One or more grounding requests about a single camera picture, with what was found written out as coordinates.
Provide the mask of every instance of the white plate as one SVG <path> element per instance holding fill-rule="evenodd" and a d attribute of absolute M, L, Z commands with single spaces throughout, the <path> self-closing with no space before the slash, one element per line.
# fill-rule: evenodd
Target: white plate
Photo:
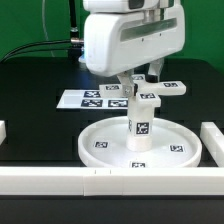
<path fill-rule="evenodd" d="M 89 167 L 196 167 L 202 145 L 189 129 L 155 118 L 152 148 L 133 152 L 126 148 L 127 117 L 115 117 L 88 126 L 79 136 L 79 156 Z"/>

